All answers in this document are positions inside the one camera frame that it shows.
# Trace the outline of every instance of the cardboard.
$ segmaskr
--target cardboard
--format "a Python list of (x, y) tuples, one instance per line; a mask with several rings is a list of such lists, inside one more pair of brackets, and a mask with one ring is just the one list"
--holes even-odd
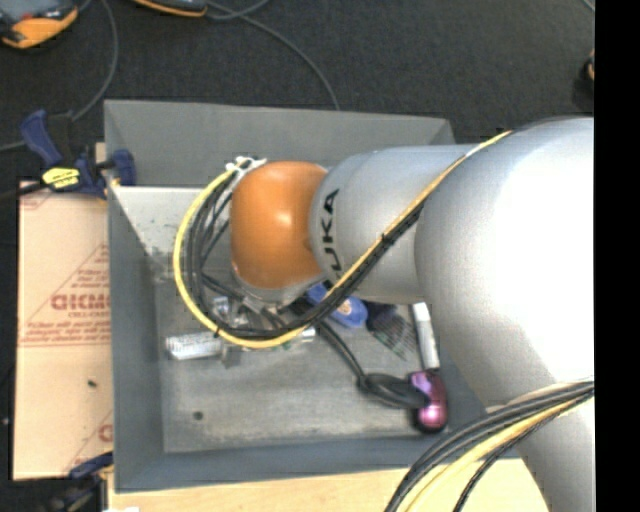
[(106, 202), (20, 202), (13, 478), (64, 476), (112, 449)]

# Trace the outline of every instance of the metal part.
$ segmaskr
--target metal part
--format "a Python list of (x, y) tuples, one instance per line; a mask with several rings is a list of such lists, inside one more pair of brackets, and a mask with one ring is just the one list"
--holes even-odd
[[(593, 118), (529, 126), (464, 162), (424, 206), (424, 300), (485, 406), (594, 374), (593, 139)], [(551, 510), (595, 509), (593, 403), (520, 453)]]
[(224, 355), (224, 340), (211, 331), (169, 336), (165, 344), (169, 355), (179, 361)]
[(417, 302), (411, 305), (413, 321), (416, 326), (416, 336), (420, 349), (420, 358), (425, 370), (440, 368), (440, 357), (438, 356), (438, 346), (436, 337), (431, 325), (431, 315), (429, 308), (424, 302)]
[[(391, 148), (355, 155), (334, 167), (316, 193), (309, 226), (313, 253), (327, 278), (337, 280), (420, 189), (470, 147)], [(421, 300), (414, 235), (415, 226), (382, 257), (355, 295), (388, 304)]]

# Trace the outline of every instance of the black cable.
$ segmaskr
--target black cable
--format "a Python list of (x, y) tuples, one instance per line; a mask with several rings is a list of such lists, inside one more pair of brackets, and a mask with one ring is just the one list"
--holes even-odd
[[(300, 314), (309, 306), (298, 300), (289, 309)], [(327, 322), (316, 324), (318, 333), (347, 363), (357, 378), (358, 388), (384, 404), (401, 409), (420, 409), (429, 405), (429, 399), (415, 389), (406, 379), (382, 373), (365, 373), (353, 352), (340, 335)]]
[[(212, 197), (217, 199), (217, 197), (222, 193), (222, 190), (226, 189), (234, 177), (235, 173), (230, 174), (226, 181), (223, 182), (220, 187), (218, 187), (214, 193), (207, 198), (205, 204), (199, 208), (190, 226), (188, 236), (185, 239), (183, 258), (185, 267), (183, 267), (183, 274), (185, 282), (187, 283), (188, 292), (197, 304), (206, 304), (206, 300), (202, 295), (201, 287), (198, 285), (198, 279), (195, 279), (194, 281), (194, 272), (196, 274), (198, 273), (196, 268), (197, 264), (194, 264), (194, 244), (197, 243), (198, 234), (202, 229), (202, 222), (209, 215), (210, 208), (215, 208), (215, 201), (211, 201)], [(232, 327), (215, 314), (211, 314), (211, 312), (209, 312), (208, 316), (212, 318), (220, 328), (234, 336), (253, 340), (268, 340), (274, 336), (286, 334), (293, 329), (319, 323), (323, 319), (327, 318), (338, 306), (340, 306), (340, 304), (342, 304), (345, 298), (350, 295), (351, 292), (355, 290), (362, 280), (364, 280), (364, 278), (369, 274), (369, 272), (373, 270), (375, 264), (382, 258), (382, 256), (384, 256), (386, 251), (390, 249), (413, 224), (415, 224), (420, 216), (422, 207), (423, 203), (416, 205), (402, 222), (390, 230), (389, 233), (380, 241), (376, 249), (363, 261), (360, 267), (358, 267), (358, 269), (356, 269), (344, 283), (336, 287), (334, 293), (306, 313), (289, 322), (285, 327), (278, 329), (237, 328)]]
[[(84, 9), (86, 9), (91, 4), (91, 1), (92, 0), (86, 0), (85, 3), (82, 4), (82, 6), (79, 8), (79, 11), (84, 11)], [(107, 18), (109, 19), (109, 25), (111, 28), (111, 37), (112, 37), (112, 44), (113, 44), (111, 64), (109, 66), (107, 77), (103, 82), (102, 86), (100, 87), (100, 89), (98, 90), (98, 92), (89, 100), (89, 102), (84, 107), (82, 107), (77, 112), (72, 113), (71, 121), (74, 123), (80, 120), (82, 117), (84, 117), (102, 99), (107, 89), (111, 85), (111, 82), (113, 81), (113, 77), (115, 75), (116, 68), (118, 66), (118, 59), (119, 59), (119, 53), (120, 53), (120, 38), (118, 36), (118, 26), (116, 24), (116, 20), (113, 15), (113, 11), (111, 10), (111, 7), (109, 6), (107, 0), (100, 0), (100, 2), (102, 3), (102, 6), (104, 7), (104, 10), (107, 13)], [(5, 151), (11, 151), (14, 149), (20, 149), (25, 146), (26, 146), (26, 143), (24, 141), (10, 142), (8, 144), (0, 145), (0, 153), (3, 153)]]
[[(255, 4), (250, 9), (253, 9), (254, 7), (262, 7), (262, 5), (264, 5), (266, 3), (267, 2), (258, 2), (257, 4)], [(263, 32), (266, 32), (271, 37), (273, 37), (274, 39), (276, 39), (277, 41), (279, 41), (280, 43), (285, 45), (291, 51), (293, 51), (296, 55), (298, 55), (313, 70), (313, 72), (316, 74), (316, 76), (320, 79), (320, 81), (322, 82), (322, 84), (323, 84), (324, 88), (326, 89), (327, 93), (331, 97), (331, 102), (333, 103), (334, 108), (336, 110), (341, 110), (340, 103), (338, 102), (338, 98), (336, 97), (336, 94), (333, 91), (333, 87), (329, 83), (329, 80), (327, 80), (327, 77), (320, 70), (320, 68), (316, 65), (316, 63), (313, 60), (311, 60), (307, 56), (307, 54), (305, 54), (300, 49), (300, 47), (298, 47), (295, 43), (293, 43), (292, 41), (287, 39), (285, 36), (283, 36), (279, 32), (276, 32), (274, 29), (264, 25), (263, 23), (260, 23), (259, 21), (256, 21), (253, 18), (249, 18), (248, 16), (245, 16), (244, 14), (242, 14), (242, 11), (239, 11), (239, 12), (233, 11), (231, 9), (228, 9), (227, 7), (224, 7), (223, 5), (220, 5), (220, 4), (216, 3), (216, 2), (213, 2), (212, 0), (207, 0), (207, 4), (209, 4), (214, 9), (218, 9), (219, 11), (227, 13), (231, 17), (229, 19), (239, 18), (239, 19), (245, 21), (246, 23), (249, 23), (250, 25), (253, 25), (256, 28), (259, 28)], [(207, 14), (205, 14), (205, 16), (210, 18), (210, 19), (212, 19), (213, 21), (219, 21), (219, 19), (217, 19), (217, 17), (215, 15), (207, 13)]]
[(87, 112), (89, 112), (93, 107), (95, 107), (95, 105), (102, 99), (104, 94), (107, 92), (107, 89), (111, 85), (111, 82), (113, 81), (113, 77), (115, 76), (115, 73), (116, 73), (116, 68), (118, 67), (118, 59), (120, 56), (120, 38), (118, 36), (118, 25), (116, 24), (116, 19), (113, 15), (113, 11), (111, 10), (111, 7), (109, 7), (107, 0), (100, 0), (100, 2), (102, 3), (102, 6), (104, 7), (104, 10), (107, 13), (107, 18), (109, 19), (109, 25), (111, 28), (111, 38), (112, 38), (112, 44), (113, 44), (111, 65), (109, 66), (109, 72), (107, 74), (107, 78), (102, 84), (102, 87), (100, 87), (98, 92), (93, 96), (93, 98), (91, 98), (89, 103), (87, 103), (83, 108), (81, 108), (78, 112), (76, 112), (71, 116), (71, 121), (74, 123), (79, 119), (81, 119), (82, 117), (84, 117), (87, 114)]
[(571, 400), (590, 398), (594, 394), (593, 382), (577, 383), (567, 388), (548, 392), (522, 402), (506, 405), (486, 417), (463, 425), (440, 442), (433, 445), (410, 468), (391, 497), (385, 512), (396, 512), (402, 500), (418, 482), (455, 453), (472, 446), (497, 430), (506, 428), (518, 421), (554, 405)]
[[(265, 5), (267, 5), (271, 0), (260, 0), (259, 2), (247, 7), (246, 9), (242, 9), (241, 11), (231, 11), (231, 14), (211, 14), (211, 13), (207, 13), (207, 17), (209, 19), (212, 19), (214, 21), (231, 21), (231, 20), (235, 20), (236, 18), (240, 18), (241, 16), (246, 16), (247, 14), (251, 14), (252, 12), (257, 11), (258, 9), (261, 9), (262, 7), (264, 7)], [(213, 4), (210, 4), (211, 7), (213, 7), (214, 9), (218, 9), (218, 7), (216, 7)]]
[(46, 188), (47, 185), (42, 182), (31, 183), (29, 185), (25, 185), (24, 187), (20, 187), (18, 189), (8, 190), (6, 192), (2, 192), (0, 194), (0, 204), (15, 200), (18, 197), (25, 196), (27, 194), (31, 194), (33, 192), (37, 192), (38, 190), (42, 190)]
[(540, 430), (543, 426), (547, 425), (548, 423), (551, 423), (551, 421), (553, 421), (563, 412), (564, 411), (560, 411), (552, 416), (549, 416), (548, 418), (545, 418), (544, 420), (531, 426), (530, 428), (528, 428), (527, 430), (525, 430), (523, 433), (519, 434), (515, 438), (511, 439), (510, 441), (492, 450), (487, 455), (485, 460), (482, 462), (478, 470), (473, 474), (471, 479), (469, 479), (469, 481), (467, 482), (467, 485), (465, 486), (462, 493), (460, 494), (460, 497), (458, 498), (458, 501), (456, 502), (456, 505), (452, 510), (452, 512), (462, 512), (464, 505), (466, 504), (467, 500), (469, 499), (469, 496), (471, 495), (471, 491), (473, 491), (473, 489), (476, 487), (480, 479), (486, 474), (487, 471), (489, 471), (489, 469), (498, 461), (498, 459), (502, 457), (502, 455), (504, 455), (511, 448), (514, 448), (517, 444), (519, 444), (521, 441), (529, 437), (534, 432), (537, 432), (538, 430)]

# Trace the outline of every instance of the purple object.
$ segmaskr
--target purple object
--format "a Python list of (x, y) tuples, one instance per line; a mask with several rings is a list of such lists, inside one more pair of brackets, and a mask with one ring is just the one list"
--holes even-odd
[(447, 391), (442, 378), (436, 371), (414, 372), (409, 376), (411, 384), (424, 393), (431, 403), (416, 411), (416, 422), (421, 430), (438, 432), (447, 424)]

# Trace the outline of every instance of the dark floor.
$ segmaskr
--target dark floor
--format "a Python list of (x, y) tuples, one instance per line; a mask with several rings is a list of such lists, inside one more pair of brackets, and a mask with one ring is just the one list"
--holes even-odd
[[(100, 90), (116, 47), (104, 1), (119, 43), (108, 98), (336, 107), (311, 66), (255, 25), (93, 0), (55, 44), (28, 53), (0, 47), (0, 147), (20, 140), (18, 124), (34, 110), (78, 112)], [(579, 77), (594, 46), (595, 17), (585, 0), (272, 0), (252, 17), (306, 53), (342, 110), (443, 117), (458, 142), (594, 112), (593, 92)], [(184, 133), (189, 136), (188, 126)], [(75, 123), (72, 142), (93, 145), (101, 138), (98, 104)], [(39, 166), (24, 149), (0, 151), (0, 192), (19, 176), (36, 176)], [(0, 209), (1, 512), (34, 510), (67, 485), (8, 481), (16, 222), (12, 204)]]

